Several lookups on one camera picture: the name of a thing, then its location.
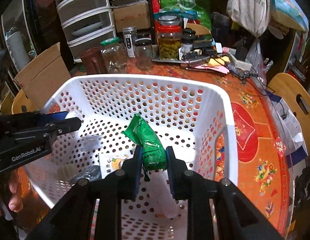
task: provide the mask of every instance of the orange tablecloth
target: orange tablecloth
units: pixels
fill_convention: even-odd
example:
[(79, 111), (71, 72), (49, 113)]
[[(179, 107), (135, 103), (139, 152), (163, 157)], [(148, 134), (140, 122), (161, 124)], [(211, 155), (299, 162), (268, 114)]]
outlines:
[[(228, 93), (237, 134), (238, 187), (283, 235), (287, 223), (290, 178), (285, 158), (281, 158), (278, 154), (281, 151), (281, 141), (278, 138), (277, 128), (264, 97), (253, 85), (249, 82), (242, 84), (237, 77), (232, 77), (230, 74), (222, 76), (184, 71), (167, 65), (154, 65), (148, 72), (141, 72), (130, 62), (128, 72), (213, 83)], [(223, 138), (220, 138), (220, 144), (217, 147), (221, 154), (217, 160), (215, 178), (221, 179), (224, 164)], [(24, 210), (18, 214), (18, 217), (25, 227), (31, 229), (45, 216), (48, 208), (31, 188), (23, 169), (19, 170), (19, 174), (24, 194)]]

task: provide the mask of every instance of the brown mug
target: brown mug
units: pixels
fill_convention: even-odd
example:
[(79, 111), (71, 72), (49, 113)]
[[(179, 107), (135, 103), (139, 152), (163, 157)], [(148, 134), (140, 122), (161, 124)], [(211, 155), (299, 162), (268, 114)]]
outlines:
[(107, 69), (103, 62), (101, 47), (94, 47), (86, 50), (80, 56), (82, 63), (86, 69), (87, 75), (107, 74)]

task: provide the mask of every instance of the cardboard box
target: cardboard box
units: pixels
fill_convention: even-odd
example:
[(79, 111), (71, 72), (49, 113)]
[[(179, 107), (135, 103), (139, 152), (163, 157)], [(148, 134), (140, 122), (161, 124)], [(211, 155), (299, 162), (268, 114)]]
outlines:
[(71, 78), (60, 53), (60, 43), (51, 46), (26, 65), (15, 77), (15, 82), (41, 109), (48, 99)]
[(123, 28), (132, 26), (135, 26), (137, 30), (151, 27), (150, 12), (146, 1), (114, 9), (114, 19), (117, 32), (122, 32)]

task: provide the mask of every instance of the green jar lid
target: green jar lid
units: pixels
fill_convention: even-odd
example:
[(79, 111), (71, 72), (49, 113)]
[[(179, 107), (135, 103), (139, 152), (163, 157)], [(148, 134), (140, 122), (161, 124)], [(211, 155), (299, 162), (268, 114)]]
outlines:
[(107, 40), (102, 41), (100, 44), (105, 46), (105, 45), (110, 45), (110, 44), (115, 43), (115, 42), (119, 42), (119, 37), (109, 38)]

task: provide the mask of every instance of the green shopping bag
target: green shopping bag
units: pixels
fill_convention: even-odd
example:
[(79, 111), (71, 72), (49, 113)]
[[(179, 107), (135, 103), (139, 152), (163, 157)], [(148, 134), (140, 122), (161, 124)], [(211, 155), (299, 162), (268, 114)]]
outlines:
[(212, 30), (210, 0), (159, 0), (159, 2), (161, 11), (197, 12), (199, 23)]

